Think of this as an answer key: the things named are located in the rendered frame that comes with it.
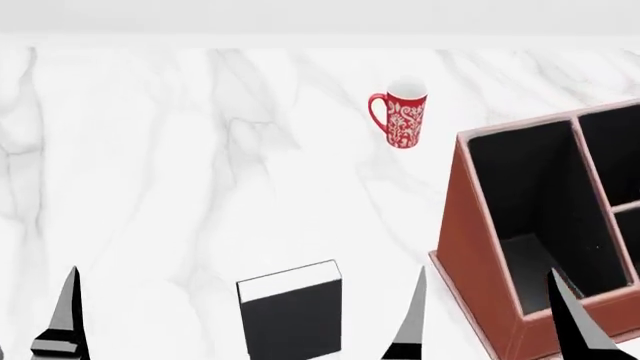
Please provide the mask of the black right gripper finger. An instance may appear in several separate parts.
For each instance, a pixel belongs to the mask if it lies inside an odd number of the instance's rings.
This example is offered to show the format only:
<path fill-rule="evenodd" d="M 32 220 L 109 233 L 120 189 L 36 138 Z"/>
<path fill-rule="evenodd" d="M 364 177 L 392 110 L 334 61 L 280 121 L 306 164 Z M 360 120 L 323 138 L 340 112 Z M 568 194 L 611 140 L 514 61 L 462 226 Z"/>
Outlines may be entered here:
<path fill-rule="evenodd" d="M 547 289 L 563 360 L 639 360 L 601 329 L 554 268 L 548 272 Z"/>
<path fill-rule="evenodd" d="M 422 267 L 407 314 L 381 360 L 422 360 L 426 288 L 425 267 Z"/>

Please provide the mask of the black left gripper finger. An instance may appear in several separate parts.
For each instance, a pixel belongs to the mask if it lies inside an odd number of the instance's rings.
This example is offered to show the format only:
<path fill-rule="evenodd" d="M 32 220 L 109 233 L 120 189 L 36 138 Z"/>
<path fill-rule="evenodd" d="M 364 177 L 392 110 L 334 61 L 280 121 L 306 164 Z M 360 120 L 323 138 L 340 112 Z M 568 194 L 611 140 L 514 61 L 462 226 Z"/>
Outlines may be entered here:
<path fill-rule="evenodd" d="M 73 266 L 47 329 L 31 345 L 31 360 L 91 360 L 84 329 L 80 273 Z"/>

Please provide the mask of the brown leather desk caddy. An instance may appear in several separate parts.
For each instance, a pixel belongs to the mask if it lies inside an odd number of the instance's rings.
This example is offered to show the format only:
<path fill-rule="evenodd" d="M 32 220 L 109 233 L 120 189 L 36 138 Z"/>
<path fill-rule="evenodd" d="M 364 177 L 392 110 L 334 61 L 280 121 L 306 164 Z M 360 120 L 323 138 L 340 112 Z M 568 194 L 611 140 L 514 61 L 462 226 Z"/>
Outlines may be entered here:
<path fill-rule="evenodd" d="M 640 98 L 459 133 L 430 256 L 494 360 L 558 353 L 550 269 L 640 341 Z"/>

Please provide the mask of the black book with white pages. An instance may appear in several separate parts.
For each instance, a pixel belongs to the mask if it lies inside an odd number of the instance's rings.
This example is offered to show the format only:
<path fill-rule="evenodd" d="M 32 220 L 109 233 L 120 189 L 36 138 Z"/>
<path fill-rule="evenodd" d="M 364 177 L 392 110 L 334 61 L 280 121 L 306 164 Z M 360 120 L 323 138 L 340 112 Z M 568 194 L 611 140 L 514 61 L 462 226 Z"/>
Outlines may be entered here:
<path fill-rule="evenodd" d="M 311 360 L 339 352 L 342 290 L 335 260 L 237 281 L 250 360 Z"/>

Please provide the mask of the red white patterned mug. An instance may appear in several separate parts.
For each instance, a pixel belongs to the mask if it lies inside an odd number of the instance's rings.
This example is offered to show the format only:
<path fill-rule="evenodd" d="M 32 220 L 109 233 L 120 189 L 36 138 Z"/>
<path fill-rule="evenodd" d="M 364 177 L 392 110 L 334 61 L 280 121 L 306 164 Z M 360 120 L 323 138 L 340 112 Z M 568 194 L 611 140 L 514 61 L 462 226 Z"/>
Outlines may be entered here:
<path fill-rule="evenodd" d="M 376 93 L 368 99 L 368 111 L 373 122 L 385 134 L 387 143 L 396 149 L 410 149 L 420 139 L 423 116 L 428 98 L 425 84 L 414 77 L 394 80 L 385 93 Z M 374 113 L 373 103 L 381 100 L 386 107 L 386 122 Z"/>

